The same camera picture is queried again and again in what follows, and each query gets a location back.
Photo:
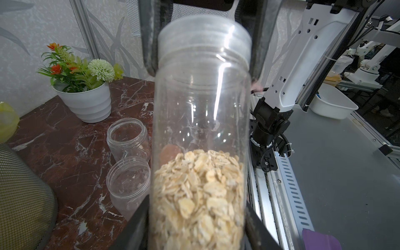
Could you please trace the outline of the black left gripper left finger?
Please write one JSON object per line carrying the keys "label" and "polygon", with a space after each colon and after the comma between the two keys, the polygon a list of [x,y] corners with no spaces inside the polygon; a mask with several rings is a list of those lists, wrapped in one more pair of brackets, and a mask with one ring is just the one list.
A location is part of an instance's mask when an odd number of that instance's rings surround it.
{"label": "black left gripper left finger", "polygon": [[147,195],[109,250],[147,250],[150,196]]}

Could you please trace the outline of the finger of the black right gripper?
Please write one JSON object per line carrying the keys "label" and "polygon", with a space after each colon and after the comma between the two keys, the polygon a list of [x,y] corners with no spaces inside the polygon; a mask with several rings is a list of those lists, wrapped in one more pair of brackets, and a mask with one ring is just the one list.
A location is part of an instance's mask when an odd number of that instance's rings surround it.
{"label": "finger of the black right gripper", "polygon": [[156,76],[158,70],[158,36],[171,22],[173,3],[170,0],[138,1],[143,61],[152,77]]}
{"label": "finger of the black right gripper", "polygon": [[240,24],[252,38],[249,69],[252,81],[261,76],[282,3],[282,0],[240,2]]}

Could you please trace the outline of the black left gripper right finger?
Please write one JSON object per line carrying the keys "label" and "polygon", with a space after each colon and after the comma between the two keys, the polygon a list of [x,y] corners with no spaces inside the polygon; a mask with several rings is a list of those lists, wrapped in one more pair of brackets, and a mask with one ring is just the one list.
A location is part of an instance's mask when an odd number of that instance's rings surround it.
{"label": "black left gripper right finger", "polygon": [[249,202],[245,210],[245,249],[281,250]]}

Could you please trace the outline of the red-lidded oatmeal jar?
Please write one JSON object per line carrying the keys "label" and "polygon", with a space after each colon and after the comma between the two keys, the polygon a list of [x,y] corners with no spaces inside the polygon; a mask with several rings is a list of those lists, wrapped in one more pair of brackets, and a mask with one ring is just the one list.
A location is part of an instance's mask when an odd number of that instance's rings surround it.
{"label": "red-lidded oatmeal jar", "polygon": [[123,158],[112,166],[106,185],[113,206],[128,221],[150,193],[150,167],[140,157]]}

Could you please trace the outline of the clear plastic jar lid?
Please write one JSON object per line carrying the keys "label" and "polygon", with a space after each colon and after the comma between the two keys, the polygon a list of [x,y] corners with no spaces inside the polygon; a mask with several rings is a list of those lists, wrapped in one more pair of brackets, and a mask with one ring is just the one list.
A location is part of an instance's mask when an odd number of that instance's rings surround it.
{"label": "clear plastic jar lid", "polygon": [[212,47],[236,54],[250,68],[252,38],[238,22],[215,15],[193,15],[177,19],[158,35],[158,65],[174,52]]}

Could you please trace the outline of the brown-lidded oatmeal jar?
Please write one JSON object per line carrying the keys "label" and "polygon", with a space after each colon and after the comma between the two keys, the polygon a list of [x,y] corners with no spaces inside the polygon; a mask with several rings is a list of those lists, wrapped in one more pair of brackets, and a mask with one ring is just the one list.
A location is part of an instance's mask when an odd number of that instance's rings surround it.
{"label": "brown-lidded oatmeal jar", "polygon": [[151,158],[151,148],[148,130],[135,118],[123,118],[107,130],[107,145],[115,161],[126,157],[139,157],[148,162]]}

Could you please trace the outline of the small oatmeal jar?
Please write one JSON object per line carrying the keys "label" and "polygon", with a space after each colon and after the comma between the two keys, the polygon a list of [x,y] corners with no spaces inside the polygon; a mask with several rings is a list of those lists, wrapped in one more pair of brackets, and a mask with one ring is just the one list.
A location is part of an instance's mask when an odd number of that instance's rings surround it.
{"label": "small oatmeal jar", "polygon": [[[150,250],[240,250],[247,195],[250,76],[213,48],[168,55],[156,75]],[[168,144],[181,153],[160,165]]]}

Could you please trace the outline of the brown jar lid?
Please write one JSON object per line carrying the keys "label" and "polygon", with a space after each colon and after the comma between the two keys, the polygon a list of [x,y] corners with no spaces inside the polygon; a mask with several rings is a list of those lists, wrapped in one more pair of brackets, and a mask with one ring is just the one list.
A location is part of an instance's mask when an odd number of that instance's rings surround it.
{"label": "brown jar lid", "polygon": [[159,154],[160,165],[162,166],[167,164],[169,161],[174,160],[181,152],[181,149],[176,145],[168,144],[164,146]]}

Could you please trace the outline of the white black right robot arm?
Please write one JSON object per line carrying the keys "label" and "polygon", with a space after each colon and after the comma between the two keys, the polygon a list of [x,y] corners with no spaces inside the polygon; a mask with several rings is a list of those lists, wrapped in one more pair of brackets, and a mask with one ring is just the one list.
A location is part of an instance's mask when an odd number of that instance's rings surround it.
{"label": "white black right robot arm", "polygon": [[251,108],[281,5],[240,1],[234,19],[173,20],[173,1],[139,1],[144,64],[156,81],[152,171],[194,150],[277,170],[276,139],[303,85],[332,44],[343,51],[372,1],[308,1],[275,81]]}

